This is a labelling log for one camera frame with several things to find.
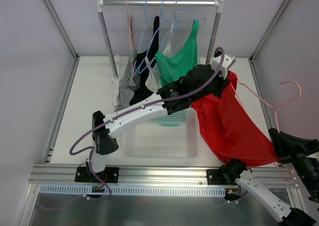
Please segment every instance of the black garment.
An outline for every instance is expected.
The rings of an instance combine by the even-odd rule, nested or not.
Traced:
[[[160,17],[156,16],[154,19],[154,24],[153,24],[153,36],[155,34],[155,32],[157,31],[157,29],[160,27]],[[155,37],[153,39],[153,42],[150,46],[150,50],[149,53],[147,55],[148,59],[151,61],[154,57],[156,52],[159,50],[159,31],[156,32]],[[136,67],[138,67],[140,65],[140,63],[145,59],[146,57],[146,53],[147,50],[144,51],[143,53],[139,53],[137,54],[135,60],[136,62]],[[153,68],[156,64],[156,60],[154,60],[151,63],[151,68]],[[146,67],[146,63],[145,61],[143,62],[143,64],[140,67],[140,70],[144,69],[144,67]],[[140,87],[135,91],[133,98],[130,101],[130,105],[134,105],[142,100],[145,100],[146,98],[148,98],[149,96],[151,96],[153,94],[153,92],[151,92],[150,90],[147,89],[147,87],[145,86],[145,82],[147,80],[149,76],[149,69],[146,68],[142,73],[140,73]]]

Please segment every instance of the pink hanger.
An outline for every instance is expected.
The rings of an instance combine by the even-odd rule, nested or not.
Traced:
[[[126,15],[128,18],[128,24],[129,24],[129,35],[130,35],[130,48],[133,50],[134,48],[134,39],[133,39],[133,24],[132,24],[132,16],[131,16],[131,11],[129,14],[129,9],[128,9],[128,1],[125,1],[125,6],[126,6]],[[131,72],[133,74],[133,61],[131,62]]]
[[[295,97],[295,98],[292,99],[292,100],[289,100],[289,101],[287,101],[287,102],[285,102],[285,103],[283,103],[283,104],[277,105],[277,106],[272,106],[272,105],[270,105],[269,103],[267,103],[264,99],[262,99],[262,98],[261,98],[256,92],[254,92],[251,88],[249,88],[248,85],[246,85],[246,84],[240,82],[239,79],[238,79],[238,77],[237,77],[236,79],[237,79],[237,82],[238,82],[239,84],[244,85],[250,92],[252,92],[252,93],[253,93],[256,97],[258,97],[262,102],[264,102],[264,103],[265,103],[266,105],[268,105],[270,108],[275,109],[275,120],[276,120],[277,131],[278,131],[278,133],[280,133],[279,124],[278,124],[278,119],[277,119],[277,110],[278,110],[279,108],[281,108],[281,107],[283,107],[283,106],[285,106],[285,105],[288,105],[289,103],[291,103],[291,102],[297,100],[297,99],[301,96],[301,92],[302,92],[302,91],[301,91],[300,85],[299,85],[297,82],[293,81],[293,80],[288,80],[288,81],[281,82],[281,83],[280,83],[281,85],[282,85],[282,84],[286,84],[286,83],[293,83],[293,84],[295,84],[295,85],[298,87],[299,94],[298,94],[297,97]],[[230,83],[230,85],[231,85],[233,91],[235,92],[235,95],[236,95],[236,97],[237,97],[237,99],[238,99],[238,101],[239,101],[241,107],[244,109],[243,104],[241,103],[241,101],[240,101],[240,99],[239,99],[239,97],[238,97],[238,95],[237,95],[237,93],[236,93],[236,90],[235,90],[234,86],[232,85],[232,83]],[[288,165],[287,165],[287,170],[288,170],[288,172],[289,172],[289,179],[287,180],[287,179],[284,178],[284,176],[283,176],[282,173],[280,172],[278,166],[277,166],[275,163],[273,163],[273,164],[275,165],[277,171],[279,172],[281,178],[282,178],[284,181],[289,182],[289,181],[292,180],[291,171],[290,171]]]
[[[294,99],[292,99],[292,100],[290,100],[290,101],[287,101],[287,102],[285,102],[285,103],[283,103],[283,104],[280,104],[280,105],[277,105],[277,106],[272,106],[272,105],[270,105],[269,103],[267,103],[264,99],[262,99],[256,92],[254,92],[254,91],[253,91],[251,88],[249,88],[246,84],[240,82],[238,78],[237,78],[237,81],[238,81],[239,84],[244,85],[250,92],[252,92],[256,97],[258,97],[262,102],[264,102],[264,103],[265,103],[266,105],[268,105],[270,108],[275,109],[275,120],[276,120],[277,131],[278,131],[278,133],[280,133],[279,125],[278,125],[278,119],[277,119],[277,110],[278,110],[279,108],[281,108],[281,107],[283,107],[283,106],[285,106],[285,105],[288,105],[289,103],[291,103],[291,102],[297,100],[297,99],[301,96],[301,92],[302,92],[302,91],[301,91],[300,85],[299,85],[297,82],[293,81],[293,80],[288,80],[288,81],[281,82],[281,83],[280,83],[281,85],[282,85],[282,84],[286,84],[286,83],[293,83],[293,84],[295,84],[295,85],[298,87],[299,94],[298,94],[298,96],[297,96],[296,98],[294,98]],[[236,93],[236,91],[235,91],[235,89],[234,89],[234,87],[233,87],[232,84],[231,84],[231,87],[233,88],[233,90],[234,90],[234,92],[235,92],[235,95],[236,95],[236,97],[237,97],[239,103],[240,103],[241,106],[243,107],[243,105],[242,105],[242,103],[241,103],[241,101],[240,101],[240,99],[239,99],[239,97],[238,97],[238,95],[237,95],[237,93]]]

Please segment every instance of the clothes rack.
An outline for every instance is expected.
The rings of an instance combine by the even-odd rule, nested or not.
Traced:
[[[174,6],[175,4],[178,6],[213,6],[216,8],[216,13],[215,13],[215,20],[214,20],[214,24],[213,24],[213,29],[212,29],[212,33],[210,36],[210,42],[209,42],[209,46],[208,46],[208,51],[207,51],[207,57],[206,57],[206,65],[210,63],[211,60],[211,55],[214,49],[214,44],[215,44],[215,40],[216,40],[216,34],[217,34],[217,29],[218,29],[218,25],[219,25],[219,20],[220,20],[220,16],[224,7],[224,3],[226,0],[215,0],[215,1],[147,1],[147,5],[148,6],[161,6],[161,4],[163,6]],[[114,102],[116,103],[116,96],[118,95],[119,92],[119,82],[121,81],[121,77],[118,74],[118,70],[115,64],[115,60],[114,60],[114,56],[113,56],[113,52],[112,52],[112,47],[111,47],[111,43],[110,43],[110,39],[109,39],[109,35],[108,35],[108,31],[106,28],[106,24],[105,24],[105,19],[104,19],[104,15],[103,15],[103,10],[102,7],[104,6],[125,6],[130,5],[130,6],[144,6],[146,1],[139,1],[139,0],[94,0],[95,5],[96,5],[96,9],[98,12],[98,16],[99,16],[99,20],[100,20],[100,24],[101,24],[101,28],[102,28],[102,32],[103,32],[103,37],[104,37],[104,42],[105,42],[105,46],[108,52],[108,56],[110,59],[110,64],[111,64],[111,68],[112,68],[112,72],[113,72],[113,77],[112,77],[112,82],[114,84]]]

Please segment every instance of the tank top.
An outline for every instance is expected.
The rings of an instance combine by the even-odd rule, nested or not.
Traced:
[[[189,38],[184,47],[172,58],[161,51],[155,55],[161,73],[160,81],[162,87],[168,83],[178,80],[181,76],[197,65],[197,33],[199,21],[195,20]]]

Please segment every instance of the white plastic basket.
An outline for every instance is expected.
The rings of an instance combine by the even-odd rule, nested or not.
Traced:
[[[200,155],[199,146],[199,122],[192,108],[150,120],[122,135],[126,157],[196,160]]]

